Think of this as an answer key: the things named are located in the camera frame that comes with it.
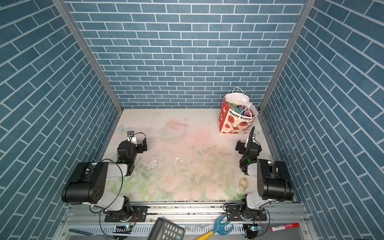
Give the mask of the red white paper bag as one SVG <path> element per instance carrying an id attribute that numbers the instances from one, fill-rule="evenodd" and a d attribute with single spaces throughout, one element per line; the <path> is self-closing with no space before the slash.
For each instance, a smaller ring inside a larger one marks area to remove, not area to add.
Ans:
<path id="1" fill-rule="evenodd" d="M 222 134 L 248 134 L 259 112 L 244 91 L 235 87 L 226 94 L 219 115 Z"/>

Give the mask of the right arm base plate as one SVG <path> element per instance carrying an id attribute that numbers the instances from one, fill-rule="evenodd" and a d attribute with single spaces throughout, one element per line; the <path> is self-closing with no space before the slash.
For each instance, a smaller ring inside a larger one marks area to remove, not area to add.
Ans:
<path id="1" fill-rule="evenodd" d="M 229 203 L 223 205 L 223 210 L 227 214 L 227 220 L 232 222 L 239 221 L 266 221 L 266 212 L 263 210 L 252 210 L 239 204 Z"/>

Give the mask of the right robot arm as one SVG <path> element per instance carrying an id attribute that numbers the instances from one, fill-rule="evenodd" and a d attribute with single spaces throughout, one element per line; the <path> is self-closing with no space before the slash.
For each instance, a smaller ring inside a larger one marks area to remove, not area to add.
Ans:
<path id="1" fill-rule="evenodd" d="M 251 139 L 246 143 L 237 141 L 235 150 L 242 156 L 239 161 L 240 170 L 256 181 L 250 184 L 247 178 L 242 178 L 239 188 L 247 192 L 240 204 L 239 214 L 245 221 L 266 220 L 264 208 L 275 202 L 292 201 L 294 187 L 285 162 L 259 159 L 261 145 Z M 247 187 L 255 186 L 252 193 Z"/>

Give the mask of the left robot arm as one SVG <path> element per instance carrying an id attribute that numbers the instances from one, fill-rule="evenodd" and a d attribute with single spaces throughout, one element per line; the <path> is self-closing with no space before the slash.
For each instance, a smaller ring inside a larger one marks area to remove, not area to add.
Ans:
<path id="1" fill-rule="evenodd" d="M 65 203 L 90 204 L 99 211 L 95 214 L 105 214 L 106 223 L 128 223 L 135 225 L 144 222 L 147 217 L 147 206 L 131 206 L 130 200 L 120 193 L 106 189 L 106 183 L 111 178 L 121 178 L 119 192 L 123 188 L 124 179 L 129 177 L 135 168 L 137 154 L 148 150 L 147 139 L 141 143 L 136 140 L 136 134 L 128 132 L 127 140 L 117 148 L 118 159 L 104 159 L 98 163 L 81 162 L 73 171 L 65 185 L 61 198 Z"/>

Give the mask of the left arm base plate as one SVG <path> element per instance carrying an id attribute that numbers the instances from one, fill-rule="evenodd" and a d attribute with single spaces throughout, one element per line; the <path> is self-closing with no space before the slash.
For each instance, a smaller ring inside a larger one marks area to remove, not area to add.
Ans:
<path id="1" fill-rule="evenodd" d="M 144 222 L 148 213 L 148 206 L 131 206 L 127 210 L 106 211 L 106 223 L 134 223 Z"/>

